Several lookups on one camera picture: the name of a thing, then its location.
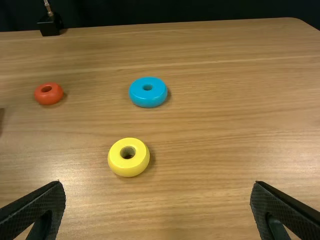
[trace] wood grain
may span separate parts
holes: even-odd
[[[255,180],[320,209],[320,34],[294,18],[0,34],[0,207],[60,180],[60,240],[256,240]],[[170,95],[133,105],[156,76]],[[66,97],[38,105],[57,82]],[[151,151],[147,170],[114,175],[111,145]]]

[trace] stacking ring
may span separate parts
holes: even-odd
[[[168,89],[157,77],[147,76],[135,80],[129,88],[131,101],[142,108],[154,108],[167,98]]]
[[[148,147],[139,139],[120,139],[109,150],[108,164],[111,170],[122,177],[134,177],[142,173],[150,161]]]
[[[63,96],[62,87],[54,82],[42,84],[34,91],[35,100],[42,105],[56,104]]]

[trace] orange ring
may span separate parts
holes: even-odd
[[[48,82],[38,86],[34,91],[35,100],[42,105],[59,102],[64,96],[62,87],[55,82]]]

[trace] donut-shaped ring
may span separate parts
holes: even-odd
[[[120,139],[109,150],[108,164],[111,170],[122,177],[134,177],[148,166],[150,152],[139,139],[127,137]]]
[[[129,88],[131,101],[142,108],[154,108],[167,98],[168,89],[157,77],[147,76],[135,80]]]
[[[42,105],[59,102],[64,96],[62,87],[55,82],[48,82],[38,86],[34,91],[35,100]]]

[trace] dark background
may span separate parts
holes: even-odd
[[[51,0],[66,28],[293,17],[320,29],[320,0]],[[0,0],[0,31],[38,29],[43,0]]]

